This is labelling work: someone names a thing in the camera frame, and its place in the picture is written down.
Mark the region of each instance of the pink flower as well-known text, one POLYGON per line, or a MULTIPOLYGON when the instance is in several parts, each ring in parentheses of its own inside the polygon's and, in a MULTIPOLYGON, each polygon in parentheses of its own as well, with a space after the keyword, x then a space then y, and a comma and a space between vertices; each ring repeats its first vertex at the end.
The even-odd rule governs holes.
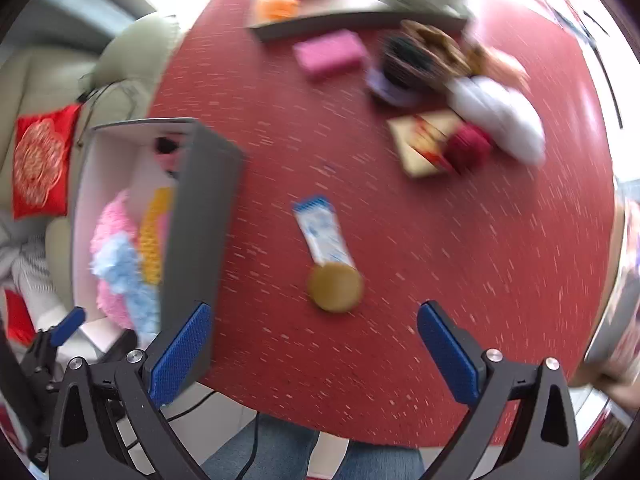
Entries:
POLYGON ((14 186, 24 201, 43 207, 60 180, 65 143, 51 119, 31 124, 15 148, 14 186))

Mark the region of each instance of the pink plush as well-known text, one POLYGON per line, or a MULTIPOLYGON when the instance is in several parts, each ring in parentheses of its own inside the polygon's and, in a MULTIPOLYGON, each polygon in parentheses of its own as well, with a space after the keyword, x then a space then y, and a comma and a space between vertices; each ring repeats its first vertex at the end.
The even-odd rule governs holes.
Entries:
POLYGON ((95 299, 98 308, 121 328, 134 329, 127 305, 122 294, 113 294, 109 283, 98 280, 98 295, 95 299))
POLYGON ((97 253, 107 238, 110 238, 119 231, 124 231, 129 235, 132 245, 138 241, 138 228, 129 218, 126 203, 129 199, 129 190, 125 189, 116 195, 112 202, 109 202, 102 210, 95 227, 94 237, 91 239, 91 254, 97 253))
MULTIPOLYGON (((129 191, 125 189, 119 192, 116 198, 102 210, 95 227, 94 237, 89 246, 91 254, 97 253, 108 238, 120 231, 124 231, 129 235, 133 245, 137 243, 138 228, 127 213, 126 203, 128 198, 129 191)), ((111 318, 117 325, 122 328, 134 327, 124 298, 121 294, 113 294, 104 280, 98 280, 96 304, 104 312, 105 316, 111 318)))
POLYGON ((350 30, 331 32, 293 46, 296 61, 311 79, 358 68, 367 58, 360 37, 350 30))
POLYGON ((162 213, 156 219, 156 232, 158 233, 158 243, 160 244, 160 254, 164 260, 164 248, 166 245, 167 230, 169 229, 170 213, 162 213))

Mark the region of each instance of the red cushion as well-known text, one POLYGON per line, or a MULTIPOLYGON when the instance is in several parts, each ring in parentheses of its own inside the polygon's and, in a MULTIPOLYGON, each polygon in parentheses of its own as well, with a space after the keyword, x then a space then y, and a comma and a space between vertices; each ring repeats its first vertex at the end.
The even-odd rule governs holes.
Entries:
POLYGON ((36 331, 31 322, 31 316, 22 296, 7 288, 4 290, 6 298, 6 336, 17 343, 30 346, 36 331))
POLYGON ((14 219, 66 215, 69 153, 81 105, 18 117, 14 148, 14 219))

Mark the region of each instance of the woven basket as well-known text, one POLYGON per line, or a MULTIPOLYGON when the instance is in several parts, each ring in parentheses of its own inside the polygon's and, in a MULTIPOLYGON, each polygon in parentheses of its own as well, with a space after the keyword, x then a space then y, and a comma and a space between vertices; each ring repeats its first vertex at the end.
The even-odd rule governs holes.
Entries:
POLYGON ((385 74, 392 75, 396 81, 401 81, 407 88, 417 91, 429 89, 444 91, 450 79, 471 74, 458 44, 439 28, 402 20, 401 30, 402 34, 431 61, 428 70, 416 68, 399 59, 389 49, 388 43, 385 44, 382 53, 382 69, 385 74))

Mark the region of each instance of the red yarn ball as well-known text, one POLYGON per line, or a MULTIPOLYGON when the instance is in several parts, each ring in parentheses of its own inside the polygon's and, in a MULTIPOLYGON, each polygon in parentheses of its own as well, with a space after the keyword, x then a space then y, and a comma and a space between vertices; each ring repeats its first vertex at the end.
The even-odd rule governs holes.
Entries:
POLYGON ((473 171, 482 166, 492 150, 489 134, 471 123, 463 123, 449 137, 443 158, 458 173, 473 171))

